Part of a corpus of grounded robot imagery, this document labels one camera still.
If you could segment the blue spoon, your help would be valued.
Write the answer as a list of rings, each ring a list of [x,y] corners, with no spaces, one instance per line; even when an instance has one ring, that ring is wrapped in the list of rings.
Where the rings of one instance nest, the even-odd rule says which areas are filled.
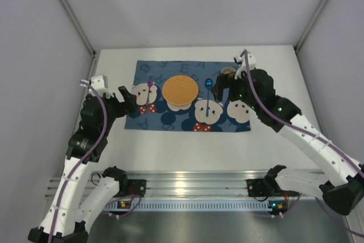
[[[210,90],[213,87],[213,80],[210,78],[207,78],[205,80],[205,88],[207,91],[207,96],[206,96],[206,117],[209,117],[209,101],[210,101]]]

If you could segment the blue cartoon placemat cloth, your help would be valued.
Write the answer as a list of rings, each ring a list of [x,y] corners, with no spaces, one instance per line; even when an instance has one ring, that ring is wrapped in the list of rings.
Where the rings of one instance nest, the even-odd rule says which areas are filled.
[[[240,100],[213,98],[214,85],[232,62],[151,61],[136,63],[132,94],[138,110],[126,118],[125,129],[224,132],[250,131],[248,107]]]

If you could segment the purple fork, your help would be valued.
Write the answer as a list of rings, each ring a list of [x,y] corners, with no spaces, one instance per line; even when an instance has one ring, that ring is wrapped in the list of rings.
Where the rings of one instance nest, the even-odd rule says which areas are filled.
[[[150,93],[151,93],[151,87],[153,86],[153,74],[150,73],[148,74],[148,78],[147,78],[147,101],[146,101],[146,105],[149,106],[150,103]]]

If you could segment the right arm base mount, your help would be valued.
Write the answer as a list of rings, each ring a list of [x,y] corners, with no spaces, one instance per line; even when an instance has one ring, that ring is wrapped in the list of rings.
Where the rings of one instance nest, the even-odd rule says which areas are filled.
[[[262,178],[247,179],[248,196],[265,201],[269,197],[298,197],[299,193],[294,191],[283,191],[278,189],[277,185],[270,185]]]

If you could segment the small grey cup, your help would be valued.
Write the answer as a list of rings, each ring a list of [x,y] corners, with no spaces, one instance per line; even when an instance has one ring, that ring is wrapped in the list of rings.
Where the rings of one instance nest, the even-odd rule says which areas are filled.
[[[235,76],[236,70],[233,67],[224,67],[221,70],[221,76],[223,80],[233,79]]]

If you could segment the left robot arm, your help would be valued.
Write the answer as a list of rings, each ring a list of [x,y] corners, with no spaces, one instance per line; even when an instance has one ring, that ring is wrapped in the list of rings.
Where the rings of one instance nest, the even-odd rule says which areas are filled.
[[[126,87],[118,88],[123,97],[88,83],[89,88],[80,111],[78,129],[68,142],[61,180],[51,206],[36,228],[28,234],[30,242],[87,242],[89,231],[104,206],[127,189],[127,173],[108,167],[91,194],[82,199],[91,173],[107,145],[107,137],[117,118],[137,110],[137,97]]]

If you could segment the aluminium front rail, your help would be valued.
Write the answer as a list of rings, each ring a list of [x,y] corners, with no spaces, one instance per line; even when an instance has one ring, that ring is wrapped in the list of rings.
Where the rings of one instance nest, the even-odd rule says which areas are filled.
[[[293,175],[288,177],[288,171],[283,170],[284,182],[292,182],[293,186],[280,187],[286,191],[299,190],[299,182],[308,186],[314,186],[314,183],[321,185],[329,181],[328,176],[319,170],[292,170]],[[240,172],[128,172],[128,179],[144,179],[147,181],[146,193],[144,197],[176,197],[176,198],[197,198],[197,197],[246,197],[247,179],[257,179],[266,176],[267,171],[240,171]],[[60,178],[50,180],[45,199],[52,200],[56,194]],[[123,193],[127,187],[122,186]],[[82,198],[85,199],[94,189],[101,186],[95,186],[91,183],[90,178],[86,181],[86,186],[82,192]]]

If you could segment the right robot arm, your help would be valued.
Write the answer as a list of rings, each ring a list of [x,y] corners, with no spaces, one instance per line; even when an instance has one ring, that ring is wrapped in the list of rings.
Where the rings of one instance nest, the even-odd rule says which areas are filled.
[[[243,102],[263,124],[292,142],[321,169],[314,173],[274,166],[263,179],[268,196],[283,191],[311,195],[343,216],[363,199],[363,164],[333,145],[292,101],[277,95],[266,71],[253,69],[240,77],[220,73],[211,88],[216,101],[222,100],[225,89],[230,101]]]

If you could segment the round woven orange plate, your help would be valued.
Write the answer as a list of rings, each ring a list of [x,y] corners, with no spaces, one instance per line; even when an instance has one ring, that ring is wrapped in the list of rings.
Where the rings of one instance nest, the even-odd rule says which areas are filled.
[[[192,103],[198,95],[196,81],[186,75],[172,76],[162,87],[163,98],[174,106],[185,106]]]

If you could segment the right aluminium frame post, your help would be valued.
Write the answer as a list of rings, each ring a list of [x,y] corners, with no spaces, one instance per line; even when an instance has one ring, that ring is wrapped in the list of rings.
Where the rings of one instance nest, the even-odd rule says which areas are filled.
[[[310,36],[310,33],[313,31],[313,28],[317,24],[317,22],[320,19],[321,14],[324,12],[325,8],[327,7],[330,0],[320,0],[317,7],[315,8],[312,16],[310,17],[308,23],[306,24],[302,34],[299,37],[298,42],[293,47],[295,54],[298,54],[300,50],[302,49],[304,43]]]

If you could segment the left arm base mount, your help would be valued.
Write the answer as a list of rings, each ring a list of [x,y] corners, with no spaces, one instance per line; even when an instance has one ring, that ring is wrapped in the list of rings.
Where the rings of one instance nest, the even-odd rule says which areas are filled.
[[[91,174],[90,181],[96,186],[101,178],[102,176],[100,173],[94,172]],[[140,197],[144,197],[146,193],[146,184],[147,181],[144,179],[128,179],[125,191],[123,193],[118,193],[116,197],[127,195],[138,195]]]

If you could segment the aluminium frame post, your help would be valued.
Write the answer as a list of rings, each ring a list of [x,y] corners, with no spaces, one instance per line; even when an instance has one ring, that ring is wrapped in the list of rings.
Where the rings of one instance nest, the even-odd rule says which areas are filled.
[[[96,55],[96,50],[93,48],[89,38],[87,37],[83,27],[80,24],[80,21],[78,20],[75,12],[72,9],[72,6],[70,5],[68,0],[58,0],[61,7],[65,11],[68,19],[70,20],[73,28],[77,32],[78,36],[80,37],[83,45],[85,46],[87,52],[91,57],[94,57]]]
[[[302,49],[304,43],[310,36],[310,33],[313,31],[313,28],[317,24],[317,22],[320,19],[321,14],[324,12],[325,8],[327,7],[330,0],[320,0],[317,7],[315,8],[312,16],[310,17],[308,23],[306,24],[302,34],[299,37],[298,42],[293,47],[295,54],[298,54],[300,50]]]

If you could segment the left aluminium frame post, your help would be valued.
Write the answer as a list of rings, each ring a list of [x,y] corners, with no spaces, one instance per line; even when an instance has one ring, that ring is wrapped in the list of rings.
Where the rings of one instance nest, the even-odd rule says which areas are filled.
[[[94,57],[96,55],[96,50],[93,48],[89,38],[87,37],[83,27],[80,24],[80,21],[78,20],[75,12],[72,9],[72,6],[70,5],[68,0],[58,0],[61,7],[65,11],[68,19],[70,20],[73,28],[77,32],[78,36],[80,37],[83,45],[85,46],[87,52],[91,57]]]

